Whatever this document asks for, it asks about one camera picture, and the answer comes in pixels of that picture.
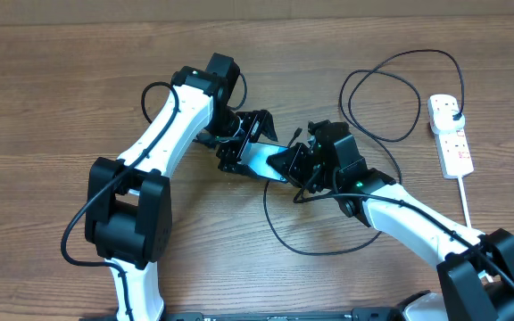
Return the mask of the blue Samsung Galaxy smartphone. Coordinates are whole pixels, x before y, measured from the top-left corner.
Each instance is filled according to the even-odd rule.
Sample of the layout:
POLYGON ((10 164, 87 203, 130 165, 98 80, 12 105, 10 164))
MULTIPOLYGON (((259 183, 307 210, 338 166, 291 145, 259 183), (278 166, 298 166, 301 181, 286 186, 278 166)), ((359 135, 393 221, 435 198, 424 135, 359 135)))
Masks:
POLYGON ((267 163, 269 156, 285 150, 286 147, 275 144, 248 143, 241 153, 239 163, 246 165, 257 177, 286 183, 287 180, 267 163))

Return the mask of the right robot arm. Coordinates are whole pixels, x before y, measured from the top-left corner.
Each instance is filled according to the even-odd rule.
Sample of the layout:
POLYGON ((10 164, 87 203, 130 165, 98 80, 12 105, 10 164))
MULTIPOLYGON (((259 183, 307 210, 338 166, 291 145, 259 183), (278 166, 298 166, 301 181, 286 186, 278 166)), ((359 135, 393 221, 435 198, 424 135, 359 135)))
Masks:
POLYGON ((298 188, 296 203, 334 199, 348 217, 392 236, 438 274, 441 291, 390 310, 397 320, 514 320, 514 235, 485 234, 419 202, 392 177, 368 168, 347 124, 311 123, 308 144, 268 157, 298 188))

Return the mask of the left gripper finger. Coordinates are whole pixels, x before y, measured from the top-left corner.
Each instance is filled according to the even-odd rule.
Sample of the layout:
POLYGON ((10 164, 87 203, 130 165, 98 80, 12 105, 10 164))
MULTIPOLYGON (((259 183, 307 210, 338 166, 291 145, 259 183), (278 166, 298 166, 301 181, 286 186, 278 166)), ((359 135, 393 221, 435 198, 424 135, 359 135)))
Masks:
POLYGON ((221 160, 219 163, 219 170, 230 173, 230 174, 236 174, 240 176, 250 177, 250 178, 262 178, 262 175, 259 175, 256 173, 253 169, 251 169, 246 164, 239 164, 239 163, 233 163, 233 162, 226 162, 224 160, 221 160))
POLYGON ((260 110, 257 111, 256 120, 259 122, 255 126, 254 141, 257 142, 261 136, 265 136, 269 140, 276 142, 278 136, 274 128, 273 116, 269 111, 260 110))

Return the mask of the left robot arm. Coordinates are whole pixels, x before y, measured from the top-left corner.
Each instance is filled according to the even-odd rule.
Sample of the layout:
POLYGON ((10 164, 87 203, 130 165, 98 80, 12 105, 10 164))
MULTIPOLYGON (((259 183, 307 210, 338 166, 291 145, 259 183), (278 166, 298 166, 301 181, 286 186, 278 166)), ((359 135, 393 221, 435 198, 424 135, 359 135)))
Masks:
POLYGON ((115 320, 160 320, 157 262, 172 227, 170 179, 194 143, 217 148, 222 171, 282 181, 267 162, 280 151, 268 111, 228 105, 242 78, 233 58, 214 53, 203 70, 185 66, 166 83, 169 97, 147 130, 115 160, 89 171, 85 238, 115 283, 115 320))

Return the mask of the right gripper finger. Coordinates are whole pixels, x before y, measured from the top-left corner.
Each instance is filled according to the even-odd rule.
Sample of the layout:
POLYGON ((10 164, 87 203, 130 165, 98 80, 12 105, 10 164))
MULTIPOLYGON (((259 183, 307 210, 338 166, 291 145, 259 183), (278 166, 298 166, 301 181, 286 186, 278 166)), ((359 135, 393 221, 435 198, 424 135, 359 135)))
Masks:
POLYGON ((294 187, 302 187, 303 173, 298 167, 285 168, 280 171, 281 176, 294 187))
POLYGON ((290 172, 298 168, 298 147, 291 147, 267 158, 267 164, 277 172, 290 172))

